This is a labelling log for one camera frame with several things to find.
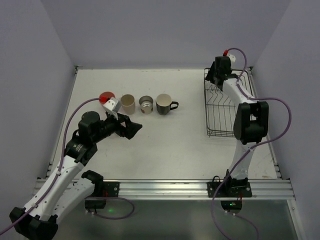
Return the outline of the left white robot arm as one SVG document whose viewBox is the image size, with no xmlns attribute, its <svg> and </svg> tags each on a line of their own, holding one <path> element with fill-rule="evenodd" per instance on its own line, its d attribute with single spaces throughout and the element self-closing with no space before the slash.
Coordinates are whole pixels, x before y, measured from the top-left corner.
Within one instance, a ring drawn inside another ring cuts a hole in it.
<svg viewBox="0 0 320 240">
<path fill-rule="evenodd" d="M 142 127 L 123 114 L 107 115 L 102 120 L 95 111 L 84 113 L 52 174 L 24 207 L 15 207 L 10 212 L 16 232 L 29 240 L 51 240 L 59 221 L 83 199 L 111 197 L 103 176 L 92 170 L 85 171 L 71 189 L 67 188 L 98 151 L 100 141 L 112 134 L 130 140 Z"/>
</svg>

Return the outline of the black mug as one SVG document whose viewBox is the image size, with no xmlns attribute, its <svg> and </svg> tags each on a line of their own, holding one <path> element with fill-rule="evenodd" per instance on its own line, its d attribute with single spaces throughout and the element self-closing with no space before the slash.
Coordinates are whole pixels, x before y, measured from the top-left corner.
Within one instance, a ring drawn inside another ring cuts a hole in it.
<svg viewBox="0 0 320 240">
<path fill-rule="evenodd" d="M 178 107 L 179 103 L 177 101 L 172 101 L 171 96 L 166 93 L 162 93 L 156 98 L 156 109 L 162 116 L 167 115 L 170 111 L 175 110 Z"/>
</svg>

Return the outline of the beige plastic cup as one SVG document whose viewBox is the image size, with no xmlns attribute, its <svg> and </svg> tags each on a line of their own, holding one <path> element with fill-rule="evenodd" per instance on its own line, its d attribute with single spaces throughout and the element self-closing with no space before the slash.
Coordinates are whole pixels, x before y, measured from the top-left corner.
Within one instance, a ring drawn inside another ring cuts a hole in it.
<svg viewBox="0 0 320 240">
<path fill-rule="evenodd" d="M 132 115 L 136 110 L 135 97 L 131 94 L 125 94 L 120 98 L 121 106 L 123 111 L 127 115 Z"/>
</svg>

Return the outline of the metal cup with cream label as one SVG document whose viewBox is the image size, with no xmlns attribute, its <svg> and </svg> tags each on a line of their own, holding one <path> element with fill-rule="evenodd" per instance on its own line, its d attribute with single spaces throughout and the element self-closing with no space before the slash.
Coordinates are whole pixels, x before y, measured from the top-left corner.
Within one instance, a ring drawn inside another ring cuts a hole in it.
<svg viewBox="0 0 320 240">
<path fill-rule="evenodd" d="M 151 96 L 145 95 L 139 99 L 140 110 L 143 114 L 151 114 L 154 109 L 154 100 Z"/>
</svg>

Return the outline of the tall pink plastic cup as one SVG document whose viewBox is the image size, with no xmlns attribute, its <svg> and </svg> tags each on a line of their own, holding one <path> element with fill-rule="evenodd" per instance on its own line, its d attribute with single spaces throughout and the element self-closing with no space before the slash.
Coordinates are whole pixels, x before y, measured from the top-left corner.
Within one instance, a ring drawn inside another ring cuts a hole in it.
<svg viewBox="0 0 320 240">
<path fill-rule="evenodd" d="M 109 100 L 110 98 L 114 97 L 115 95 L 113 92 L 110 91 L 105 91 L 103 93 L 100 94 L 99 96 L 99 102 L 100 104 L 103 106 L 103 104 L 105 104 L 107 102 L 107 100 Z"/>
</svg>

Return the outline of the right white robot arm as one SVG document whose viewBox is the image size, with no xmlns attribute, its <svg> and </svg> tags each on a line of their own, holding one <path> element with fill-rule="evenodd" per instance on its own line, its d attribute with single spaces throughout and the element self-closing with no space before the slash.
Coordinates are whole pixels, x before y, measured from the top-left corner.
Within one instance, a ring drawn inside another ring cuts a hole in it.
<svg viewBox="0 0 320 240">
<path fill-rule="evenodd" d="M 268 133 L 269 105 L 255 100 L 245 89 L 241 76 L 232 71 L 234 61 L 235 57 L 231 55 L 215 57 L 205 77 L 232 101 L 236 109 L 232 129 L 237 142 L 233 160 L 223 179 L 207 182 L 210 198 L 252 196 L 248 171 L 254 154 L 253 146 Z"/>
</svg>

